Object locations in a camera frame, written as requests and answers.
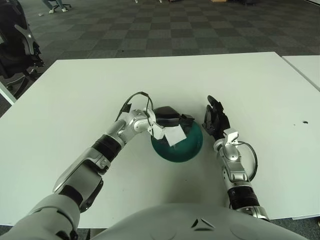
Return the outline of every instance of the robotic hand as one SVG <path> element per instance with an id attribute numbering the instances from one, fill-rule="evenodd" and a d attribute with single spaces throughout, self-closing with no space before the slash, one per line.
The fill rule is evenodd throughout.
<path id="1" fill-rule="evenodd" d="M 230 200 L 232 209 L 249 214 L 253 217 L 269 220 L 265 209 L 260 206 L 258 198 L 253 190 L 251 181 L 258 168 L 257 156 L 250 144 L 238 143 L 239 134 L 230 128 L 228 117 L 224 114 L 221 102 L 208 96 L 210 105 L 206 107 L 203 128 L 213 136 L 216 142 L 213 149 L 217 152 L 217 158 L 222 164 L 222 177 Z M 246 144 L 250 147 L 255 158 L 255 167 L 251 177 L 248 177 L 241 164 L 241 154 L 237 147 Z"/>
<path id="2" fill-rule="evenodd" d="M 86 211 L 103 186 L 102 175 L 120 150 L 137 134 L 148 131 L 171 145 L 186 136 L 181 125 L 193 118 L 179 115 L 170 107 L 130 111 L 131 96 L 123 105 L 115 123 L 92 147 L 88 148 L 58 179 L 53 194 L 40 201 L 0 240 L 76 240 L 80 212 Z M 216 142 L 214 150 L 223 167 L 222 175 L 234 210 L 205 204 L 177 203 L 149 208 L 118 222 L 97 235 L 95 240 L 306 240 L 268 222 L 259 205 L 237 150 L 238 132 L 230 128 L 223 107 L 209 96 L 203 127 Z M 119 117 L 122 112 L 128 115 Z M 171 139 L 169 128 L 176 128 Z"/>

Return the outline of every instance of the office chair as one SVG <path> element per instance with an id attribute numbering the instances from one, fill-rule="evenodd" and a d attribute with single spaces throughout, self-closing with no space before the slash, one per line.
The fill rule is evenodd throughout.
<path id="1" fill-rule="evenodd" d="M 19 79 L 6 85 L 12 89 L 20 84 L 13 94 L 18 98 L 29 81 L 36 81 L 42 73 L 35 69 L 28 72 L 29 67 L 43 67 L 39 57 L 40 50 L 32 35 L 25 13 L 17 0 L 0 0 L 0 76 L 5 79 L 23 73 Z"/>
<path id="2" fill-rule="evenodd" d="M 53 6 L 53 8 L 52 8 L 53 10 L 56 10 L 56 9 L 59 7 L 59 5 L 58 5 L 58 3 L 57 3 L 56 0 L 49 0 L 49 1 L 56 3 L 56 4 Z M 67 9 L 68 9 L 68 8 L 72 8 L 72 6 L 71 6 L 70 4 L 67 4 L 67 3 L 66 3 L 66 4 L 63 3 L 63 6 L 64 6 L 65 8 L 67 8 Z"/>

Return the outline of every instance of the white table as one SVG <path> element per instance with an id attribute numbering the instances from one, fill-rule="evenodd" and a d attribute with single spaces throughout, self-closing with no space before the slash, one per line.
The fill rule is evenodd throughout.
<path id="1" fill-rule="evenodd" d="M 15 224 L 51 194 L 59 175 L 138 91 L 149 93 L 155 107 L 170 105 L 200 124 L 207 95 L 214 96 L 240 140 L 257 152 L 252 185 L 269 217 L 320 213 L 320 94 L 280 56 L 265 52 L 56 61 L 0 118 L 0 224 Z M 146 99 L 132 102 L 132 109 L 143 108 Z M 79 226 L 109 227 L 164 203 L 225 205 L 213 140 L 203 136 L 200 153 L 185 163 L 158 156 L 147 133 L 136 136 L 112 162 Z M 250 172 L 252 155 L 240 150 Z"/>
<path id="2" fill-rule="evenodd" d="M 283 56 L 283 59 L 320 92 L 320 55 Z"/>

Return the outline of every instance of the black cable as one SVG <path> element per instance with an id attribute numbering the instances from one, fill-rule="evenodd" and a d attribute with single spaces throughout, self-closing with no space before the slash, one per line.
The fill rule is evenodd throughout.
<path id="1" fill-rule="evenodd" d="M 254 157 L 254 168 L 253 168 L 253 172 L 251 174 L 251 176 L 249 177 L 250 182 L 255 178 L 256 174 L 257 174 L 257 170 L 258 170 L 258 157 L 256 154 L 256 151 L 254 150 L 254 148 L 247 142 L 245 141 L 238 141 L 239 144 L 233 144 L 234 146 L 239 146 L 239 145 L 246 145 L 247 147 L 250 148 L 253 157 Z"/>
<path id="2" fill-rule="evenodd" d="M 149 121 L 149 113 L 148 113 L 148 105 L 149 105 L 149 101 L 152 102 L 151 98 L 148 96 L 148 102 L 146 103 L 146 119 L 148 120 L 149 126 L 151 127 L 150 121 Z M 154 138 L 154 129 L 151 128 L 152 131 L 152 135 L 151 137 Z"/>
<path id="3" fill-rule="evenodd" d="M 135 94 L 131 95 L 131 96 L 124 102 L 124 104 L 122 105 L 122 107 L 121 107 L 121 109 L 120 109 L 120 111 L 119 111 L 119 114 L 118 114 L 118 116 L 116 117 L 115 121 L 118 121 L 120 115 L 121 115 L 123 112 L 128 112 L 128 111 L 127 111 L 127 110 L 128 110 L 127 108 L 130 108 L 130 106 L 131 106 L 131 105 L 129 105 L 128 103 L 129 103 L 129 101 L 130 101 L 134 96 L 136 96 L 136 95 L 142 95 L 142 96 L 147 97 L 147 98 L 148 98 L 148 103 L 149 103 L 149 101 L 150 101 L 150 103 L 151 103 L 151 110 L 152 110 L 152 111 L 154 110 L 154 103 L 152 102 L 152 99 L 149 97 L 149 95 L 148 95 L 147 93 L 143 92 L 143 91 L 139 91 L 139 92 L 136 92 Z"/>

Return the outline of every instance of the gray carpet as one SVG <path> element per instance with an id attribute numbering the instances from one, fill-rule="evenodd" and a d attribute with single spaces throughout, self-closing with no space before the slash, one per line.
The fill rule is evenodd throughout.
<path id="1" fill-rule="evenodd" d="M 20 0 L 36 37 L 45 71 L 57 59 L 130 58 L 274 51 L 320 54 L 319 8 L 303 0 L 260 0 L 255 6 L 209 0 L 69 0 L 69 12 L 38 0 Z M 12 79 L 3 79 L 7 83 Z M 10 105 L 0 96 L 0 116 Z M 273 223 L 320 239 L 315 218 Z M 9 227 L 0 226 L 0 235 Z M 84 239 L 86 230 L 80 230 Z"/>

